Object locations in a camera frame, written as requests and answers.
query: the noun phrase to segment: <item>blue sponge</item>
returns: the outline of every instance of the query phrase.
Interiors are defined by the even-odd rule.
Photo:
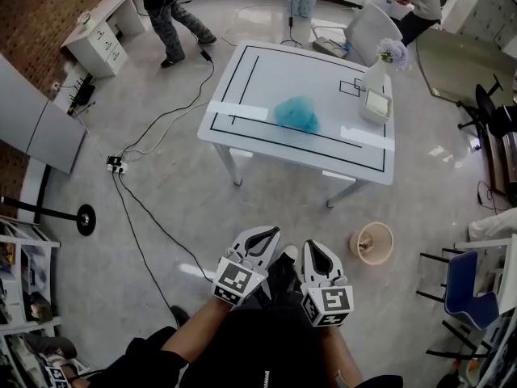
[[[320,124],[314,113],[313,100],[307,96],[296,96],[277,105],[276,122],[280,126],[300,129],[307,133],[317,133]]]

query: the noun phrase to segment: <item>white desk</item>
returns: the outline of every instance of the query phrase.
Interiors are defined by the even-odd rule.
[[[489,240],[486,242],[457,242],[455,249],[506,248],[506,258],[502,272],[501,285],[498,291],[499,313],[503,314],[517,306],[517,235],[511,238]]]
[[[77,26],[61,47],[67,47],[95,78],[115,76],[128,55],[106,20],[110,16],[114,17],[114,23],[125,35],[143,33],[151,25],[149,17],[146,17],[147,12],[143,8],[143,2],[142,0],[102,0],[90,15],[91,18],[86,26]]]
[[[198,137],[212,142],[240,185],[229,147],[300,163],[355,179],[327,201],[334,204],[367,181],[393,182],[393,119],[383,126],[359,115],[367,68],[321,53],[244,41],[235,49],[208,105]],[[385,93],[392,94],[386,77]],[[313,101],[320,129],[306,133],[277,125],[275,107],[304,95]]]

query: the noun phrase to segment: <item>flower vase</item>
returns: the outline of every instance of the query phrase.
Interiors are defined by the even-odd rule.
[[[385,84],[387,71],[388,63],[379,57],[376,64],[364,72],[362,87],[365,90],[373,89],[374,91],[382,93],[382,86]]]

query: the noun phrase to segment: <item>desk drawer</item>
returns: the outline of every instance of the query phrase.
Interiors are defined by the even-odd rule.
[[[106,22],[103,22],[97,30],[92,32],[88,36],[88,40],[103,59],[106,59],[107,55],[110,54],[113,48],[119,43]]]
[[[116,74],[127,58],[128,54],[124,48],[118,44],[107,57],[106,63],[113,69],[113,72]]]

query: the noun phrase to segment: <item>gray pants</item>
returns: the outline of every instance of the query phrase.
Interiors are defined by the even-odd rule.
[[[167,60],[181,61],[185,58],[185,53],[181,47],[178,33],[172,25],[172,17],[180,22],[188,30],[195,34],[200,43],[209,42],[215,36],[200,22],[200,20],[183,9],[177,2],[164,6],[162,9],[149,10],[149,18],[153,24],[153,29],[165,45]]]

